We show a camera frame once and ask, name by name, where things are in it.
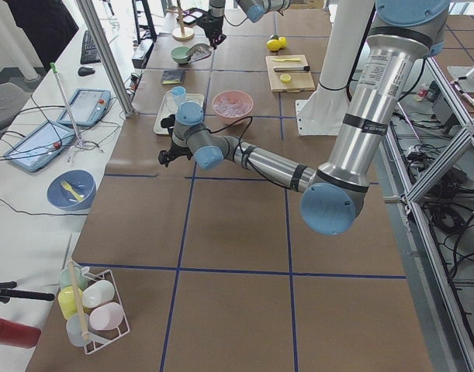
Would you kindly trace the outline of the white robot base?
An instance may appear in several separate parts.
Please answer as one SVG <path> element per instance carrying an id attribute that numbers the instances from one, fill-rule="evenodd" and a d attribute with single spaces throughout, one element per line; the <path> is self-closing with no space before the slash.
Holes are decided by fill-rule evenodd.
<path id="1" fill-rule="evenodd" d="M 374 14 L 373 0 L 338 2 L 318 88 L 307 100 L 296 102 L 299 135 L 336 136 L 339 133 L 348 110 L 348 82 Z"/>

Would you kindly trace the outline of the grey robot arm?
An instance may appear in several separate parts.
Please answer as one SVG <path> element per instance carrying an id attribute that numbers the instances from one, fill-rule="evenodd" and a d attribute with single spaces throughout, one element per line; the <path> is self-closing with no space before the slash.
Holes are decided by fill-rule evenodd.
<path id="1" fill-rule="evenodd" d="M 196 21 L 209 45 L 216 49 L 227 37 L 223 34 L 223 21 L 225 19 L 226 0 L 210 0 L 207 11 L 202 12 L 202 17 Z M 240 0 L 236 1 L 238 7 L 252 23 L 260 20 L 264 14 L 269 12 L 279 12 L 282 14 L 288 9 L 292 1 L 290 0 Z"/>
<path id="2" fill-rule="evenodd" d="M 317 168 L 218 135 L 194 102 L 162 120 L 171 145 L 159 162 L 184 156 L 210 170 L 230 160 L 299 192 L 301 216 L 312 230 L 329 236 L 347 231 L 364 205 L 368 169 L 414 63 L 443 47 L 448 7 L 446 1 L 339 2 L 318 88 L 304 106 L 309 133 L 336 137 Z"/>

